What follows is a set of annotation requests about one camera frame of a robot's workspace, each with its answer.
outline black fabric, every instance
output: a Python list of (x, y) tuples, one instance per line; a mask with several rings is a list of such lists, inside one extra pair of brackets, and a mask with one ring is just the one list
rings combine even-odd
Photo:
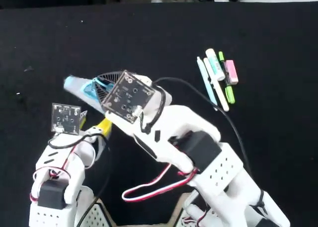
[[(196, 56), (211, 47), (222, 50), (237, 67), (237, 102), (229, 115), (242, 135), (255, 181), (293, 226), (316, 226), (317, 14), (315, 2), (2, 10), (1, 226), (27, 226), (32, 173), (51, 138), (51, 103), (87, 108), (63, 91), (66, 76), (89, 78), (128, 69), (152, 79), (181, 77), (205, 92)], [(174, 103), (215, 124), (222, 140), (240, 155), (234, 133), (219, 112), (180, 84), (160, 85), (171, 92)], [(87, 127), (101, 119), (88, 109)], [(114, 220), (120, 225), (166, 222), (185, 189), (124, 203), (120, 196), (125, 189), (152, 180), (164, 164), (117, 128), (111, 143), (114, 168), (102, 199)], [(107, 175), (105, 155), (86, 175), (95, 192)], [(171, 172), (165, 184), (175, 179)]]

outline white marker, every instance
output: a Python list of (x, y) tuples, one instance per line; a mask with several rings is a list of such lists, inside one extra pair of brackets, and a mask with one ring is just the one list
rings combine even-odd
[(213, 70), (217, 80), (224, 80), (225, 74), (221, 68), (221, 65), (219, 63), (217, 55), (215, 54), (215, 51), (212, 48), (210, 48), (205, 51), (205, 54), (207, 55), (207, 58), (210, 62), (211, 70)]
[(212, 67), (211, 67), (209, 60), (207, 58), (204, 58), (203, 62), (205, 64), (205, 67), (207, 68), (207, 71), (208, 71), (210, 79), (211, 79), (211, 84), (213, 85), (213, 87), (214, 87), (214, 89), (219, 97), (220, 103), (221, 103), (224, 111), (229, 111), (229, 109), (230, 109), (229, 105), (227, 103), (227, 100), (225, 99), (225, 96), (222, 92), (222, 89), (221, 89), (220, 84), (217, 80), (217, 77), (215, 76), (214, 72), (212, 71)]

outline pen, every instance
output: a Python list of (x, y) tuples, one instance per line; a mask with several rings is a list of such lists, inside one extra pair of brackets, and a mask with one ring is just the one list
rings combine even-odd
[(226, 64), (224, 61), (224, 56), (223, 56), (223, 52), (219, 52), (219, 59), (220, 59), (220, 63), (221, 63), (221, 68), (225, 74), (225, 83), (226, 83), (226, 88), (225, 88), (225, 95), (227, 97), (227, 100), (230, 104), (234, 104), (235, 103), (235, 98), (234, 98), (234, 94), (233, 94), (233, 89), (231, 86), (231, 82), (230, 82), (230, 78), (229, 78), (229, 74), (227, 72), (226, 69)]
[[(206, 67), (209, 67), (209, 68), (211, 67), (211, 64), (210, 64), (210, 62), (209, 62), (209, 60), (207, 58), (204, 58), (203, 62), (204, 62)], [(218, 80), (217, 80), (217, 78), (216, 78), (214, 73), (210, 74), (210, 79), (211, 79), (211, 84), (213, 84), (213, 86), (214, 86), (214, 89), (215, 89), (215, 91), (216, 91), (216, 93), (217, 93), (217, 95), (219, 97), (220, 103), (221, 103), (224, 111), (229, 111), (229, 109), (230, 109), (229, 105), (227, 103), (227, 100), (224, 97), (224, 94), (222, 92), (220, 84), (219, 84), (219, 82), (218, 82)]]
[(215, 105), (218, 105), (217, 100), (215, 99), (212, 87), (211, 87), (210, 82), (209, 82), (209, 76), (208, 76), (207, 70), (205, 68), (203, 61), (200, 59), (200, 57), (197, 57), (197, 64), (198, 64), (198, 67), (200, 69), (201, 76), (202, 76), (202, 79), (204, 81), (205, 88), (207, 89), (207, 92), (208, 92), (208, 95), (209, 95), (211, 102), (214, 103)]

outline circuit board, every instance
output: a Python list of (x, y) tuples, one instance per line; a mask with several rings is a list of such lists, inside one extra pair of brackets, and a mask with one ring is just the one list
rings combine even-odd
[(138, 115), (154, 95), (155, 90), (142, 83), (131, 73), (124, 71), (111, 92), (102, 101), (102, 108), (134, 123)]
[(51, 131), (78, 135), (80, 133), (80, 107), (53, 103)]

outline yellow object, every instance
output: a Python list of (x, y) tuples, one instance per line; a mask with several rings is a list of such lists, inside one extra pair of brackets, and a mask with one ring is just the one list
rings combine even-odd
[(112, 126), (112, 122), (110, 122), (108, 119), (103, 119), (103, 121), (101, 121), (97, 127), (100, 128), (103, 132), (102, 134), (104, 136), (107, 136), (110, 134), (111, 131), (111, 126)]
[(81, 130), (84, 123), (86, 122), (86, 116), (83, 118), (83, 120), (81, 121), (81, 123), (79, 124), (79, 129)]

